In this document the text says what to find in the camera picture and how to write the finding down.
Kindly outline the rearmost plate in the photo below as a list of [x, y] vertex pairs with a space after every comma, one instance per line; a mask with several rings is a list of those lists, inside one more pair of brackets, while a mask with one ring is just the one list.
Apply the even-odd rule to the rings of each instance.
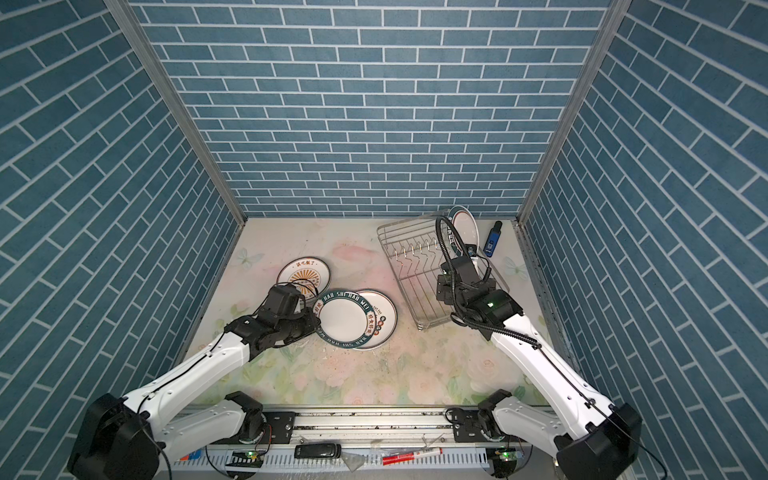
[[317, 257], [301, 257], [291, 261], [278, 274], [278, 283], [292, 283], [307, 300], [316, 298], [329, 286], [328, 264]]

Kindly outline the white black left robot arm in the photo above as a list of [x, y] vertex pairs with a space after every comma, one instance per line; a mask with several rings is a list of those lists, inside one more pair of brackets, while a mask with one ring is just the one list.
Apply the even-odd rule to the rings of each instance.
[[152, 479], [160, 466], [218, 440], [261, 441], [269, 431], [263, 406], [242, 391], [195, 414], [179, 414], [224, 376], [318, 326], [309, 307], [287, 316], [261, 307], [227, 324], [216, 340], [161, 377], [120, 397], [99, 397], [86, 410], [68, 471], [78, 479]]

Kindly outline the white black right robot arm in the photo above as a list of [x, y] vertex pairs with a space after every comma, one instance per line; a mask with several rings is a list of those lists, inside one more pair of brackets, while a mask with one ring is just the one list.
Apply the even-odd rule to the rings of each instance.
[[527, 441], [552, 456], [569, 479], [619, 478], [638, 457], [640, 414], [587, 383], [490, 273], [478, 273], [471, 257], [449, 259], [441, 269], [436, 297], [452, 307], [452, 321], [487, 336], [553, 410], [546, 413], [500, 389], [478, 406], [483, 434]]

